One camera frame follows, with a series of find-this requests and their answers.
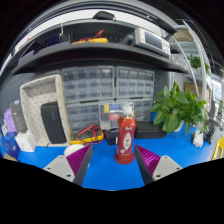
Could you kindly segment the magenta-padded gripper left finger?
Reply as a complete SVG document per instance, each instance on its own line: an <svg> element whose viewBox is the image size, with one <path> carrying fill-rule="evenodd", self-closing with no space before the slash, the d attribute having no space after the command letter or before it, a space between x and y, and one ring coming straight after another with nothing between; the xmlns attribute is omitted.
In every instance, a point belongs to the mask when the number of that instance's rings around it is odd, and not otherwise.
<svg viewBox="0 0 224 224"><path fill-rule="evenodd" d="M92 155L92 145L70 145L63 155L57 156L44 170L81 186Z"/></svg>

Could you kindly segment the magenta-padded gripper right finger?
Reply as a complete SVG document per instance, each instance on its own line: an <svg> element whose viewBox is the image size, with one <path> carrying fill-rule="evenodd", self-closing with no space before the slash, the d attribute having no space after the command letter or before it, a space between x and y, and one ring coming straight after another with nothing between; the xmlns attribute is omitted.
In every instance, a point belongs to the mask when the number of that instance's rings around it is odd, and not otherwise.
<svg viewBox="0 0 224 224"><path fill-rule="evenodd" d="M138 145L134 146L134 155L145 185L182 169L182 167L168 155L158 156L150 150Z"/></svg>

